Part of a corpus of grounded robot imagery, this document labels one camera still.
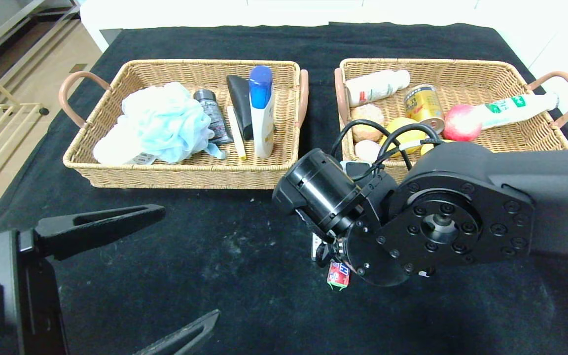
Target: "blue bottle cap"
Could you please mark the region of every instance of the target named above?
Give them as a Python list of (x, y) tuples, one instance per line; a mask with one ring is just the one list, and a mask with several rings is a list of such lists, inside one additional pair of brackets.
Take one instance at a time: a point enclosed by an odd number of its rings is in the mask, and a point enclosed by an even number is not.
[(254, 108), (265, 108), (271, 98), (273, 86), (273, 72), (265, 65), (259, 65), (248, 77), (248, 87), (251, 97), (251, 105)]

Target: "wicker basket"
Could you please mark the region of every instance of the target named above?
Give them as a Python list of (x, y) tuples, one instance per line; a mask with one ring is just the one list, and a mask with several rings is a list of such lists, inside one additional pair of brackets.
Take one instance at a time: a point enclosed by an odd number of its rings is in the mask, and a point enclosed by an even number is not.
[[(226, 78), (235, 74), (248, 78), (257, 65), (273, 70), (275, 126), (273, 153), (268, 159), (255, 156), (253, 141), (245, 142), (246, 160), (240, 160), (234, 144), (224, 144), (225, 160), (200, 151), (190, 159), (168, 164), (155, 160), (150, 166), (99, 164), (93, 158), (95, 144), (115, 125), (122, 114), (122, 100), (145, 87), (178, 81), (192, 93), (207, 88), (216, 94), (221, 107), (232, 105)], [(67, 103), (74, 81), (91, 78), (106, 89), (85, 121)], [(67, 149), (63, 163), (76, 169), (98, 188), (193, 188), (193, 189), (273, 189), (282, 175), (297, 161), (299, 130), (306, 115), (308, 73), (290, 61), (228, 60), (139, 60), (125, 63), (109, 85), (90, 72), (70, 75), (59, 92), (63, 110), (81, 128)], [(221, 112), (227, 119), (227, 110)]]
[[(380, 70), (408, 70), (411, 84), (393, 96), (372, 102), (383, 111), (385, 120), (406, 116), (404, 95), (421, 83), (435, 86), (444, 112), (457, 104), (487, 104), (520, 94), (531, 94), (532, 90), (553, 76), (561, 76), (568, 82), (565, 72), (551, 72), (534, 83), (525, 83), (516, 68), (508, 63), (496, 61), (469, 61), (448, 59), (345, 59), (334, 71), (337, 103), (341, 129), (350, 121), (350, 106), (345, 95), (344, 82), (357, 76)], [(532, 119), (507, 126), (482, 131), (475, 140), (491, 151), (523, 150), (565, 150), (568, 141), (560, 127), (568, 120), (568, 112), (558, 121), (543, 112)], [(356, 160), (352, 132), (348, 132), (342, 143), (343, 159)], [(409, 155), (415, 163), (419, 151)], [(406, 176), (406, 164), (401, 157), (393, 157), (385, 164), (385, 170), (396, 181)]]

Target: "red apple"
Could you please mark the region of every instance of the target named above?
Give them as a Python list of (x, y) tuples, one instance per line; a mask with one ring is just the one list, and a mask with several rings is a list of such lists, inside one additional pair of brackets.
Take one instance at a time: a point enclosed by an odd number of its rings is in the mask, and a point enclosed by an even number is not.
[(471, 141), (481, 133), (483, 118), (476, 115), (475, 106), (456, 105), (444, 118), (445, 139), (461, 142)]

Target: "egg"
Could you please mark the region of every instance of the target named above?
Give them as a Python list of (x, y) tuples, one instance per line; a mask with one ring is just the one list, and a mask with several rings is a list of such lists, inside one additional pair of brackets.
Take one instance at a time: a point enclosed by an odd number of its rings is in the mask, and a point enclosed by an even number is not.
[[(363, 106), (356, 107), (352, 110), (350, 114), (352, 121), (357, 119), (368, 119), (369, 121), (374, 121), (381, 126), (385, 124), (385, 117), (383, 117), (383, 111), (380, 108), (367, 104)], [(381, 131), (374, 127), (367, 126), (365, 124), (357, 124), (352, 127), (352, 136), (355, 142), (361, 142), (363, 140), (371, 140), (377, 142), (383, 136)]]
[(380, 144), (372, 140), (361, 140), (354, 146), (354, 154), (365, 162), (375, 162), (379, 150)]

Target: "white lotion bottle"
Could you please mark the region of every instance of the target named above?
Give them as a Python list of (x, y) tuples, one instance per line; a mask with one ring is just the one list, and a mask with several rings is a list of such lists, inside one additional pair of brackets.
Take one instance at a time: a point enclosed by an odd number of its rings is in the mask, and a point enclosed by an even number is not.
[(409, 86), (407, 70), (381, 70), (345, 81), (350, 107), (356, 107), (396, 94)]
[(273, 127), (275, 125), (273, 97), (273, 73), (271, 68), (259, 65), (251, 70), (248, 79), (249, 103), (255, 155), (268, 158), (273, 151)]
[(506, 124), (525, 121), (541, 112), (558, 107), (559, 97), (555, 92), (545, 95), (523, 94), (495, 103), (475, 106), (475, 113), (483, 117), (483, 130)]

